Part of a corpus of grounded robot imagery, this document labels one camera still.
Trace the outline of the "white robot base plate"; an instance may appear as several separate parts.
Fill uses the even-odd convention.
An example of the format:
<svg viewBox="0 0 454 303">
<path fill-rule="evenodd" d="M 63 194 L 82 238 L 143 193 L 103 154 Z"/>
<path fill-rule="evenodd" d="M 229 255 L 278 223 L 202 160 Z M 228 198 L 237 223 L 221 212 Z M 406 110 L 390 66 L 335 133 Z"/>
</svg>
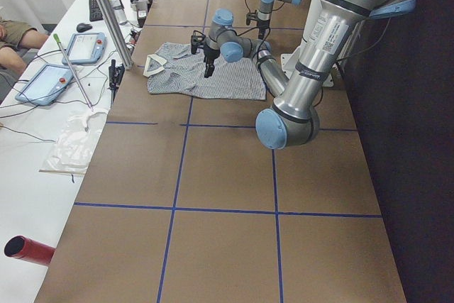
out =
<svg viewBox="0 0 454 303">
<path fill-rule="evenodd" d="M 287 79 L 291 79 L 295 71 L 301 76 L 308 77 L 317 81 L 322 81 L 324 87 L 334 85 L 330 72 L 319 72 L 304 65 L 295 54 L 281 54 L 281 66 Z"/>
</svg>

